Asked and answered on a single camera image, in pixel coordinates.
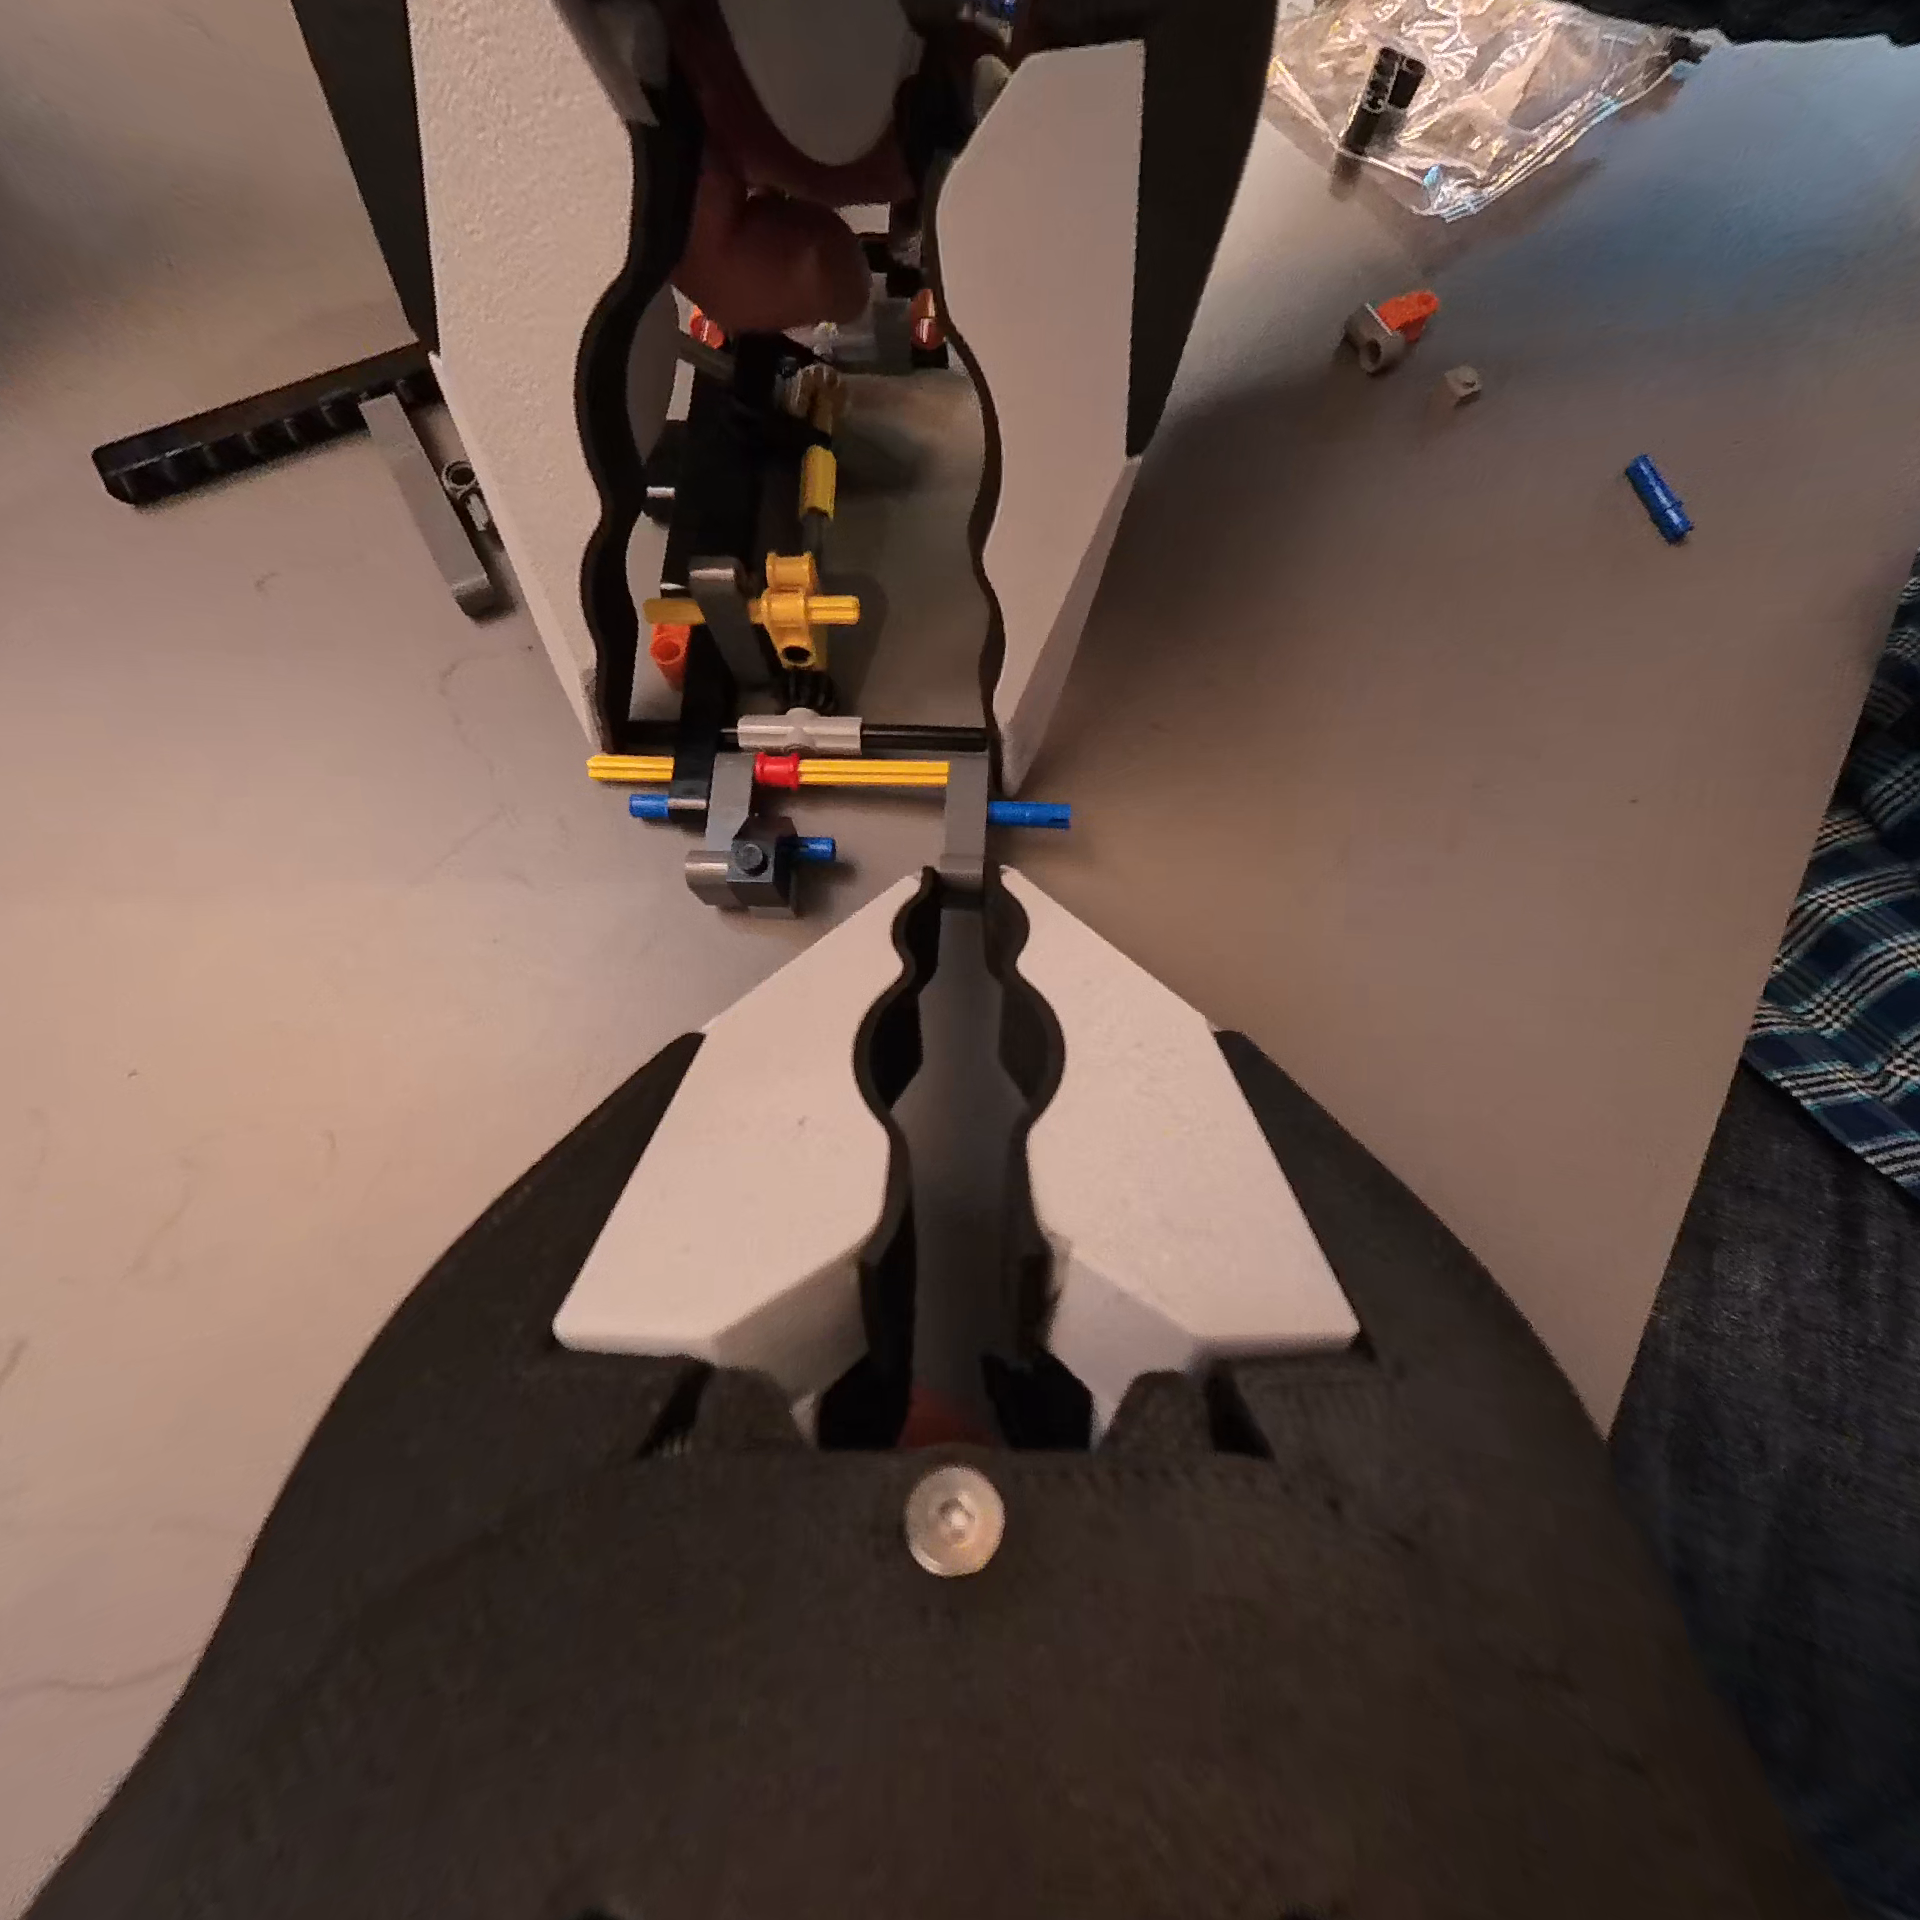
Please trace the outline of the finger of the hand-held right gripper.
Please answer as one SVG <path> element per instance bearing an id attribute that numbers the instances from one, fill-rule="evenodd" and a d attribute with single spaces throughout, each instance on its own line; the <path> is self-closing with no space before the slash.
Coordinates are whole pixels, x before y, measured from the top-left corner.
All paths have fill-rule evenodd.
<path id="1" fill-rule="evenodd" d="M 409 2 L 433 361 L 596 748 L 638 680 L 632 545 L 705 123 L 684 2 Z"/>
<path id="2" fill-rule="evenodd" d="M 1140 458 L 1126 452 L 1142 38 L 1024 59 L 933 195 L 940 306 L 998 476 L 979 565 L 1001 613 L 1003 786 L 1043 757 Z"/>

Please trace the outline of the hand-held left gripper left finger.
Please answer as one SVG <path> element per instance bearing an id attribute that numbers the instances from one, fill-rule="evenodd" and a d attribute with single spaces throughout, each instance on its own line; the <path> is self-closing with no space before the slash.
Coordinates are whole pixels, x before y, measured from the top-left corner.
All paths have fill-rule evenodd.
<path id="1" fill-rule="evenodd" d="M 912 1178 L 878 1092 L 878 1023 L 912 1012 L 933 871 L 875 902 L 709 1019 L 551 1337 L 574 1356 L 693 1357 L 831 1404 L 855 1371 L 906 1415 Z"/>

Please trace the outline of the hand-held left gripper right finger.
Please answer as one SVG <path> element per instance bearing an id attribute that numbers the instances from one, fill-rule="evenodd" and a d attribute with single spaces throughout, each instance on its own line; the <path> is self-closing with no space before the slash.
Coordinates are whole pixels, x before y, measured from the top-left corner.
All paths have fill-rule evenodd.
<path id="1" fill-rule="evenodd" d="M 1017 981 L 1062 1036 L 1027 1164 L 1052 1251 L 1043 1349 L 1106 1426 L 1138 1378 L 1347 1352 L 1360 1320 L 1215 1025 L 1003 870 Z"/>

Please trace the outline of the multicolour lego technic assembly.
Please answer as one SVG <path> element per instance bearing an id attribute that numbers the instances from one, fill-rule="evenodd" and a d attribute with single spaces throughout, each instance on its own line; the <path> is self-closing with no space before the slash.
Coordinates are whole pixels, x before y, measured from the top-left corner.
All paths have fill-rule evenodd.
<path id="1" fill-rule="evenodd" d="M 777 812 L 792 795 L 939 795 L 955 753 L 991 753 L 979 725 L 855 716 L 838 648 L 883 628 L 875 583 L 838 583 L 854 372 L 947 366 L 922 231 L 896 211 L 858 238 L 875 275 L 870 327 L 723 333 L 678 291 L 650 324 L 669 351 L 660 432 L 641 453 L 641 520 L 663 536 L 638 612 L 632 694 L 669 693 L 669 716 L 611 722 L 589 762 L 641 822 L 693 835 L 690 893 L 735 914 L 792 917 L 802 877 L 838 863 L 831 835 Z"/>

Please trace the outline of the grey lego liftarm with pin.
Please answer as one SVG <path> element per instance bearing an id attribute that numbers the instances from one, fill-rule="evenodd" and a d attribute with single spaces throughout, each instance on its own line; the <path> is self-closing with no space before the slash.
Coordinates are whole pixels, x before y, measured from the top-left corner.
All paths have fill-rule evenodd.
<path id="1" fill-rule="evenodd" d="M 945 839 L 933 863 L 945 907 L 977 907 L 991 887 L 991 831 L 1070 831 L 1070 802 L 1008 799 L 991 753 L 955 753 L 945 783 Z"/>

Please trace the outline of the dark grey lego beam piece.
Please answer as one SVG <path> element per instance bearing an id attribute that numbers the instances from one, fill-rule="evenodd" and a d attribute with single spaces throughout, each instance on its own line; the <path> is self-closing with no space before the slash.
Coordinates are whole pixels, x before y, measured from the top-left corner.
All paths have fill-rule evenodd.
<path id="1" fill-rule="evenodd" d="M 1394 44 L 1380 47 L 1357 111 L 1349 113 L 1335 142 L 1335 150 L 1347 156 L 1364 156 L 1384 142 L 1392 142 L 1423 81 L 1427 63 L 1421 56 Z"/>

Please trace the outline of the orange and grey lego connector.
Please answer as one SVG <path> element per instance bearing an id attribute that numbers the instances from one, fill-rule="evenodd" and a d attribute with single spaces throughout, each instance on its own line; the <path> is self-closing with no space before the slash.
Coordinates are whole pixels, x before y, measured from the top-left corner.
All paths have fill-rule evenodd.
<path id="1" fill-rule="evenodd" d="M 1360 303 L 1343 327 L 1347 345 L 1364 376 L 1394 370 L 1442 312 L 1435 291 L 1405 291 L 1380 303 Z"/>

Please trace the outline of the long black lego beam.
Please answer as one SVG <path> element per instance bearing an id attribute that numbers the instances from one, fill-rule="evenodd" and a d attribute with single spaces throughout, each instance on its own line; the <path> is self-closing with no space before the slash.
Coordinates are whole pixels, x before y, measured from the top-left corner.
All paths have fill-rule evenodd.
<path id="1" fill-rule="evenodd" d="M 423 342 L 98 444 L 92 467 L 110 500 L 147 511 L 305 452 L 364 437 L 365 404 L 376 398 L 411 408 L 440 398 Z"/>

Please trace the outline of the person's right hand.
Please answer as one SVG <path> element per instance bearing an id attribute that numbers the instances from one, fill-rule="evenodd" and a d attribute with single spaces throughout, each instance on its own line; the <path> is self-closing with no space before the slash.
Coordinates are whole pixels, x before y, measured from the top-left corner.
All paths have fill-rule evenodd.
<path id="1" fill-rule="evenodd" d="M 752 189 L 723 156 L 701 161 L 669 282 L 723 333 L 855 324 L 873 303 L 870 257 L 839 211 Z"/>

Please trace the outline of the clear plastic bag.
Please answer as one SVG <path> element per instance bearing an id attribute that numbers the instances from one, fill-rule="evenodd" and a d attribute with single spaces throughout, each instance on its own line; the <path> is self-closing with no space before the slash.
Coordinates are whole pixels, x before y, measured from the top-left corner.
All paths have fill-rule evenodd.
<path id="1" fill-rule="evenodd" d="M 1392 142 L 1347 156 L 1335 142 L 1384 44 L 1421 56 L 1427 81 Z M 1459 222 L 1708 51 L 1582 2 L 1281 2 L 1263 95 L 1339 185 L 1381 182 L 1409 211 Z"/>

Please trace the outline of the person's plaid shirt torso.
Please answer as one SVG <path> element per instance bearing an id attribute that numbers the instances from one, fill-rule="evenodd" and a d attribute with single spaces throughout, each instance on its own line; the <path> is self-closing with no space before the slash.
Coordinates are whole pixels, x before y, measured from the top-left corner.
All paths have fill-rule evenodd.
<path id="1" fill-rule="evenodd" d="M 1866 689 L 1745 1066 L 1917 1195 L 1917 579 Z"/>

